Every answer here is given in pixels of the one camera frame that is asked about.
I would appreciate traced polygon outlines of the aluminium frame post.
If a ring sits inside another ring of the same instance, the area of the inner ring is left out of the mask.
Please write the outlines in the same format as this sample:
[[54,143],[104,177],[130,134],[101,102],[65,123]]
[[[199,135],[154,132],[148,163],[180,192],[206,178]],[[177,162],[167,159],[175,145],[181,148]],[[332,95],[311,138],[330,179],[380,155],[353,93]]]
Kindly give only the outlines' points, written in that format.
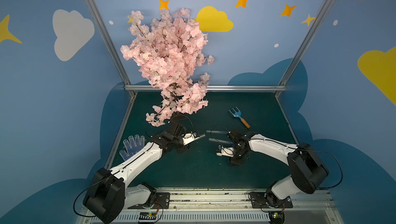
[[316,18],[313,20],[313,23],[309,26],[308,31],[304,36],[304,39],[302,40],[302,43],[300,44],[296,54],[292,58],[285,73],[280,79],[280,82],[278,84],[279,87],[286,87],[289,79],[291,78],[298,64],[302,60],[303,55],[307,51],[311,42],[313,41],[316,33],[319,31],[320,26],[322,25],[323,21],[325,20],[327,14],[329,13],[335,1],[336,0],[324,0],[323,3],[321,4],[318,12],[316,13]]
[[102,39],[106,45],[106,48],[107,48],[107,50],[115,64],[124,84],[130,85],[131,84],[130,79],[127,75],[124,65],[121,62],[119,54],[118,54],[116,47],[110,37],[110,34],[106,28],[103,17],[97,7],[95,0],[84,0],[84,1],[88,7],[93,19],[94,19],[94,21],[95,21],[95,24],[97,25],[97,27],[99,29],[99,32],[100,32]]

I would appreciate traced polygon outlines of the right controller board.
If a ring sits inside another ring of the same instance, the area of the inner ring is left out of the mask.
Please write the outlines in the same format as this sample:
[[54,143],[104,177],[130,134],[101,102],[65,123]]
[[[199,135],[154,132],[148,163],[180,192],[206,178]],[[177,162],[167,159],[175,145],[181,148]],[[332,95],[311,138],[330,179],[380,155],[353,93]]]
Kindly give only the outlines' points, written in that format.
[[269,212],[269,224],[283,224],[285,215],[283,212]]

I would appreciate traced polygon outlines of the pink cherry blossom tree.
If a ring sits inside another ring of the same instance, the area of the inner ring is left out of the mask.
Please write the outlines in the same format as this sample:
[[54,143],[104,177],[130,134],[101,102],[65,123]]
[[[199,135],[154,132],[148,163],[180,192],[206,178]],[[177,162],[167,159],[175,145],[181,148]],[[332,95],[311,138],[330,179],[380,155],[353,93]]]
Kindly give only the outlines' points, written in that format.
[[204,73],[197,80],[192,76],[197,67],[213,63],[202,50],[208,42],[198,21],[190,17],[190,10],[182,8],[174,14],[162,9],[160,18],[150,26],[142,24],[140,11],[132,11],[129,31],[135,39],[120,49],[125,60],[133,60],[143,78],[153,88],[160,89],[163,98],[146,114],[146,121],[154,127],[165,124],[174,112],[193,114],[208,106],[205,99],[210,75]]

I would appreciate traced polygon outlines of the left controller board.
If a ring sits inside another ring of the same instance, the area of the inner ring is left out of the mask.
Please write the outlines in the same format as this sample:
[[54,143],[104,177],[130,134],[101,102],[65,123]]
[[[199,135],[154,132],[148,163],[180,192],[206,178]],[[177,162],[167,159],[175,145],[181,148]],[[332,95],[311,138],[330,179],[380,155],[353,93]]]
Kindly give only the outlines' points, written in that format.
[[153,223],[157,221],[157,214],[154,212],[140,212],[138,214],[138,222],[140,223]]

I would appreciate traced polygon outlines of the aluminium frame post right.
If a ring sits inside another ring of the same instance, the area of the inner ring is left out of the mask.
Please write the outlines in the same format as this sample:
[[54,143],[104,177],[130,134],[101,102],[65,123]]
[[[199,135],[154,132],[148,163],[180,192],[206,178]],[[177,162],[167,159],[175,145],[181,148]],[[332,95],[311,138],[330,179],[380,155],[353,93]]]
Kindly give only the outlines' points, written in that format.
[[298,64],[302,60],[303,55],[307,51],[311,42],[313,41],[316,33],[319,31],[320,26],[322,25],[323,21],[325,20],[327,14],[329,13],[335,1],[336,0],[324,0],[323,3],[321,4],[318,12],[316,13],[316,18],[313,20],[313,23],[309,26],[308,31],[304,36],[304,39],[302,40],[302,43],[300,44],[296,54],[292,58],[285,73],[280,79],[280,82],[278,84],[279,87],[286,87],[289,79],[291,78]]

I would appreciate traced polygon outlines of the clear test tube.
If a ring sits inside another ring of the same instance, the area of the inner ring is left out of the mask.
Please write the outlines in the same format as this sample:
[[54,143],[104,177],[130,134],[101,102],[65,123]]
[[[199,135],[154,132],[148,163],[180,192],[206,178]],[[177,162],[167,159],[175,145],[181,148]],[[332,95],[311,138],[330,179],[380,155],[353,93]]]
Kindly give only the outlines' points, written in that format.
[[225,134],[225,135],[227,135],[229,132],[228,131],[207,130],[206,133],[209,133],[209,134]]
[[192,138],[193,138],[193,140],[198,140],[198,139],[204,138],[205,136],[206,136],[205,134],[202,134],[202,135],[193,134]]

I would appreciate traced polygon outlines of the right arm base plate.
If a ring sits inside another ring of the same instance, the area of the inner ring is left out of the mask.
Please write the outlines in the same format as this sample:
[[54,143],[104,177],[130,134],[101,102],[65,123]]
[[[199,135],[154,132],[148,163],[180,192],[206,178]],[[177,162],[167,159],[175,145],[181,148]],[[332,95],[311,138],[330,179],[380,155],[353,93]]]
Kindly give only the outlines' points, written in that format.
[[266,192],[249,192],[248,199],[252,204],[252,208],[254,209],[293,208],[290,197],[281,200],[272,193],[268,194]]

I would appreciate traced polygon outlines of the blue toy garden fork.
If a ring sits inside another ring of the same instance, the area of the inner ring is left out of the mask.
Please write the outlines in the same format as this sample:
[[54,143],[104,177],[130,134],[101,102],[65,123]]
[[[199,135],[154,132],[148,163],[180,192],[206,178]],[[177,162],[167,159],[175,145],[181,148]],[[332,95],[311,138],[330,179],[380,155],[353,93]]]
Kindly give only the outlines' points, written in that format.
[[250,129],[251,126],[247,123],[247,121],[242,117],[242,112],[238,107],[233,107],[229,110],[231,115],[235,118],[239,118],[240,121],[243,123],[243,125],[247,128]]

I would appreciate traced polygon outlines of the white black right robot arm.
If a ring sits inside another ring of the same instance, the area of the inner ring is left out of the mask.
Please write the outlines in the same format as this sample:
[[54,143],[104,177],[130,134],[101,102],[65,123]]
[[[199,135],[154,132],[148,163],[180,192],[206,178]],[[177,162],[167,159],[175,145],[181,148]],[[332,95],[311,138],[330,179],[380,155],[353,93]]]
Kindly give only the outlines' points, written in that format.
[[290,175],[274,182],[265,192],[249,192],[248,197],[256,208],[286,207],[290,196],[297,193],[313,194],[316,190],[329,190],[341,184],[344,174],[337,158],[332,156],[340,170],[340,180],[335,185],[321,187],[322,182],[329,176],[330,171],[319,157],[320,151],[310,144],[289,144],[255,132],[241,134],[236,131],[227,132],[232,140],[231,147],[222,144],[218,146],[218,156],[229,157],[229,164],[241,165],[249,152],[265,154],[277,159],[289,167]]

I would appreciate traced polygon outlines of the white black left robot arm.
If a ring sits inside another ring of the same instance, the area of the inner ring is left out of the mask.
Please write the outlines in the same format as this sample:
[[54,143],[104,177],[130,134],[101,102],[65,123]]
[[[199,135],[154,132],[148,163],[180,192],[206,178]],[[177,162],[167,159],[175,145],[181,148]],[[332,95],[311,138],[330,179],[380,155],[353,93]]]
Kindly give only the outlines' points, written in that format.
[[156,188],[141,183],[129,188],[132,181],[147,167],[172,151],[182,153],[190,143],[200,139],[197,132],[187,132],[185,126],[171,121],[166,130],[150,138],[150,141],[131,158],[111,169],[100,168],[90,186],[82,191],[82,204],[102,223],[113,222],[123,209],[131,207],[161,207]]

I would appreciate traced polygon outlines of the dark tree base plate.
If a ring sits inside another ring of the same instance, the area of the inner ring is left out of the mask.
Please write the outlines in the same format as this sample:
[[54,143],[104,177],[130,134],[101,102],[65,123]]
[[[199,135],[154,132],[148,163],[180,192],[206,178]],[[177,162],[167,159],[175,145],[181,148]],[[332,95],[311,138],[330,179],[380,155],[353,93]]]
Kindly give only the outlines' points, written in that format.
[[181,112],[174,112],[170,117],[170,119],[167,119],[165,123],[170,123],[172,121],[180,121],[185,119],[187,119],[187,116],[185,114],[182,114]]

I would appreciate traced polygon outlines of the aluminium frame post left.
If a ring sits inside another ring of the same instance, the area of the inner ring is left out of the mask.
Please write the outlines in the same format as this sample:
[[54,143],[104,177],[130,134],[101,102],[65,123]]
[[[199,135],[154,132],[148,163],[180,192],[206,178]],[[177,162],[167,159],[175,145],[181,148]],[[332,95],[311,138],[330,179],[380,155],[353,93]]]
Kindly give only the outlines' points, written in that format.
[[97,25],[97,27],[99,29],[99,32],[100,32],[102,39],[106,45],[106,48],[107,48],[107,50],[115,64],[124,84],[130,85],[131,84],[130,79],[127,75],[124,65],[121,62],[119,54],[118,54],[116,47],[110,37],[110,34],[106,28],[103,17],[97,7],[95,0],[84,0],[84,1],[88,7],[93,19],[94,19],[94,21],[95,21],[95,24]]

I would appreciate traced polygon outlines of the blue dotted work glove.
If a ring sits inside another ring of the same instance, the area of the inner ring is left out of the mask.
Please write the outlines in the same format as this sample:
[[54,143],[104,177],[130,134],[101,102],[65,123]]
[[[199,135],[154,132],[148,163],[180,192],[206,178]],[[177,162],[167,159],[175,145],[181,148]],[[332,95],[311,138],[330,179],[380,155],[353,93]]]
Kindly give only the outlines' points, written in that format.
[[123,148],[119,151],[119,154],[123,161],[127,161],[145,146],[145,137],[136,134],[135,136],[129,136],[128,139],[123,141]]

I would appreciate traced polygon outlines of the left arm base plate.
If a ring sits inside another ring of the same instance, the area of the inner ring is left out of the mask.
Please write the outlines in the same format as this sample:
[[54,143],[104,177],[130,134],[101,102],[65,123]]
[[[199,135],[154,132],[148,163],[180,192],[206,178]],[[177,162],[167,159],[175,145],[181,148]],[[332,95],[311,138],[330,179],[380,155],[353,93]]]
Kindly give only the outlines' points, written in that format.
[[168,192],[156,193],[155,197],[150,196],[146,203],[129,206],[128,209],[154,209],[155,207],[168,209],[170,204],[170,196],[171,194]]

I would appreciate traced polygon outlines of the aluminium front rail base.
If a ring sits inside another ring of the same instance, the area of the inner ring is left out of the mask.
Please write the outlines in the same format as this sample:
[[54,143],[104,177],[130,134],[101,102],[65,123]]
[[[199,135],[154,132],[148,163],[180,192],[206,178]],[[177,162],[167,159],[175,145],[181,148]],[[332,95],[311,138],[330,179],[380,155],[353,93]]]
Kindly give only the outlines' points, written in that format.
[[[123,209],[114,224],[269,224],[269,212],[283,212],[284,224],[342,224],[344,221],[328,191],[290,196],[293,208],[254,209],[249,192],[264,189],[158,188],[170,193],[168,209]],[[140,212],[154,212],[157,221],[138,222]]]

